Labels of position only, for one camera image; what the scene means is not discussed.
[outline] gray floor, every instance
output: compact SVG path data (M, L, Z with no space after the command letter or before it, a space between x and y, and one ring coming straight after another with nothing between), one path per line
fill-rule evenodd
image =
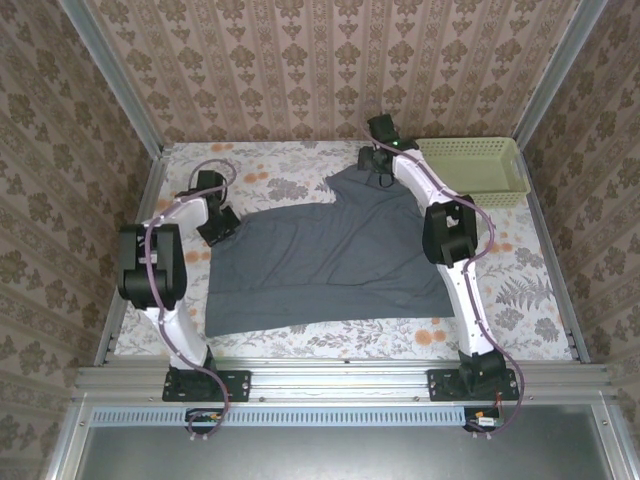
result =
M84 480L611 478L588 407L528 407L487 441L461 428L95 428Z

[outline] floral mat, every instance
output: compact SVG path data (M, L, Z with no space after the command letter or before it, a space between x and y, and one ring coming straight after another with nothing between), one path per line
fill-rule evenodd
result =
M274 142L177 144L169 154L157 210L185 190L200 162L229 160L238 178L228 201L238 216L274 207L333 202L324 179L356 162L363 142ZM225 176L226 167L218 168ZM540 243L526 200L489 213L497 226L490 255L478 262L478 282L498 341L522 360L570 360ZM479 225L479 247L488 241ZM209 284L211 249L197 232L183 242L189 287L186 302L199 331ZM211 341L215 356L270 358L456 359L457 325L447 318L387 318L300 325L225 335ZM128 306L116 355L161 355L165 348L151 323Z

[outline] gray cloth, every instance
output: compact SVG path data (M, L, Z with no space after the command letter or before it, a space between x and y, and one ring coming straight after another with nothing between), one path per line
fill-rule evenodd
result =
M388 183L386 176L383 183ZM212 249L207 337L330 320L453 315L422 252L411 192L355 166L327 178L332 204L246 216Z

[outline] wall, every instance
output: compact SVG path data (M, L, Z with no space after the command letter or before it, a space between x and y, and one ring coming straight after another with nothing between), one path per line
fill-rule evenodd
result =
M87 3L171 143L509 136L578 1Z
M640 445L640 2L610 1L526 147L583 334Z
M147 155L57 2L0 2L0 478L36 478L115 284Z

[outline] basket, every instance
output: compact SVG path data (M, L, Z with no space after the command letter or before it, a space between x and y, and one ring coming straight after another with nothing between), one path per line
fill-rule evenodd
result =
M451 189L469 194L485 208L514 207L531 186L518 166L512 138L422 138L425 160Z

